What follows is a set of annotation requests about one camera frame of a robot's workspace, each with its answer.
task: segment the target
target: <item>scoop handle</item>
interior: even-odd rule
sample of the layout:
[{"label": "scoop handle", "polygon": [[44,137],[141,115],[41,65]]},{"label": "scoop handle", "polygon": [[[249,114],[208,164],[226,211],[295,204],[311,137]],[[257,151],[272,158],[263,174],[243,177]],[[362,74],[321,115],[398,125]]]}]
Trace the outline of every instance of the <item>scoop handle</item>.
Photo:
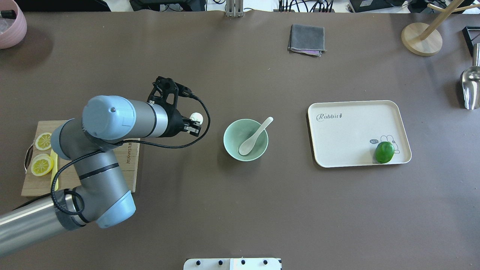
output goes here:
[{"label": "scoop handle", "polygon": [[480,43],[473,46],[473,65],[480,66]]}]

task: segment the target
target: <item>wooden cutting board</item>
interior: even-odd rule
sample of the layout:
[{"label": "wooden cutting board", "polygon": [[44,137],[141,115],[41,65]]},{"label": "wooden cutting board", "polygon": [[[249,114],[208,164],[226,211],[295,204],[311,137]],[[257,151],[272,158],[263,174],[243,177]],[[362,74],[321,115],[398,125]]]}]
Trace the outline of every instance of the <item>wooden cutting board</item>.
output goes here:
[{"label": "wooden cutting board", "polygon": [[[39,121],[36,128],[35,137],[33,138],[33,154],[32,159],[39,154],[50,154],[51,149],[40,151],[35,147],[35,139],[44,132],[53,133],[53,131],[65,123],[67,120],[62,121]],[[113,150],[120,168],[122,169],[123,176],[127,181],[127,185],[132,192],[135,192],[137,183],[137,169],[138,169],[138,154],[140,150],[140,144],[128,143],[124,144]],[[63,160],[58,158],[58,168],[70,162],[69,160]],[[52,173],[49,172],[43,176],[35,176],[32,174],[30,164],[25,173],[24,187],[22,189],[22,196],[40,196],[50,192],[50,180]],[[59,176],[59,189],[74,188],[80,185],[80,180],[73,166],[70,166],[64,170]]]}]

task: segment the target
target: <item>tabletop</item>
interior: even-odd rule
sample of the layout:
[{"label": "tabletop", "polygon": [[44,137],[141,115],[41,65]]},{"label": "tabletop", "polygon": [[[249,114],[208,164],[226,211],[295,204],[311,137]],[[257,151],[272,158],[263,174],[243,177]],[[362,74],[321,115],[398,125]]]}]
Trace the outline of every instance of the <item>tabletop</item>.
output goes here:
[{"label": "tabletop", "polygon": [[[26,149],[42,120],[80,117],[97,95],[146,100],[157,76],[200,97],[211,129],[184,149],[140,149],[137,211],[89,224],[0,259],[7,269],[182,269],[188,258],[282,258],[283,269],[478,269],[479,110],[459,84],[471,57],[461,30],[439,28],[441,51],[400,39],[425,14],[223,12],[29,13],[24,41],[0,51],[0,214],[21,197]],[[325,27],[319,58],[287,50],[292,24]],[[409,163],[323,168],[313,158],[312,103],[391,100]],[[181,98],[183,115],[202,107]],[[230,157],[226,127],[268,116],[269,146]],[[153,142],[177,145],[181,134]]]}]

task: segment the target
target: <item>pink bowl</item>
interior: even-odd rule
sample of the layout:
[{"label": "pink bowl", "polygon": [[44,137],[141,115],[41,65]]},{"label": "pink bowl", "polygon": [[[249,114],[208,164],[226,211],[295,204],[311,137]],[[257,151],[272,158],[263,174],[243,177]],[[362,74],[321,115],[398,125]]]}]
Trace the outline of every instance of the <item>pink bowl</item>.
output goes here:
[{"label": "pink bowl", "polygon": [[0,10],[14,10],[17,13],[17,18],[12,26],[3,34],[0,34],[0,49],[6,49],[22,41],[27,33],[27,21],[17,3],[13,0],[0,0]]}]

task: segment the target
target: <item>cloth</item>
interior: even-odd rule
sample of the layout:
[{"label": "cloth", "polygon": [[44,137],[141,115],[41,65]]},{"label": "cloth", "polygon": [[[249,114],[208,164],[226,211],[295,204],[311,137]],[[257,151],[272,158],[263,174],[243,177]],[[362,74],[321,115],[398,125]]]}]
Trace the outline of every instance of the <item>cloth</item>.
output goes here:
[{"label": "cloth", "polygon": [[325,28],[293,24],[288,41],[290,51],[321,56],[325,50]]}]

